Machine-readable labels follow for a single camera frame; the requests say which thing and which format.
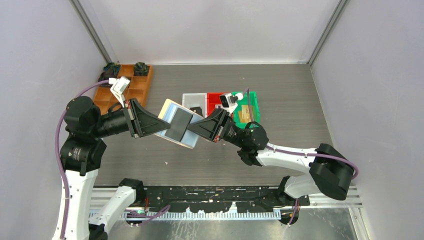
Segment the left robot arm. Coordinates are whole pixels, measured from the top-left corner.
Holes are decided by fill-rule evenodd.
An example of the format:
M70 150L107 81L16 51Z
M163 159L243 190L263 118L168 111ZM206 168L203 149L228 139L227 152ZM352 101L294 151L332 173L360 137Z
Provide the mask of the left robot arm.
M125 178L100 211L89 215L94 183L107 147L104 138L124 132L141 138L167 130L171 125L145 110L134 98L118 110L101 114L88 96L72 99L61 121L66 123L68 137L62 146L55 148L62 193L53 238L106 240L129 206L147 205L149 199L142 181Z

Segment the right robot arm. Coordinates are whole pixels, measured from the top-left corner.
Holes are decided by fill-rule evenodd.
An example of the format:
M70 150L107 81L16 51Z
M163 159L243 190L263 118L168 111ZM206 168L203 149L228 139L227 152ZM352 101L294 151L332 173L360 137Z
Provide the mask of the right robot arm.
M277 198L286 206L302 196L319 193L344 201L351 181L359 173L358 167L330 144L321 143L317 148L271 144L258 122L251 121L240 128L224 109L215 109L208 117L188 124L187 129L211 142L223 140L239 147L237 154L248 166L301 172L300 176L285 176L279 185Z

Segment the black card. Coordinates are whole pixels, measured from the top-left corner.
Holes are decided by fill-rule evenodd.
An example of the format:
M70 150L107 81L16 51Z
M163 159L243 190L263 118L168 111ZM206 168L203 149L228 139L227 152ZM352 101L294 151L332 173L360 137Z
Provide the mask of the black card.
M166 130L164 136L181 142L192 118L193 115L191 113L178 108L171 119L170 128Z

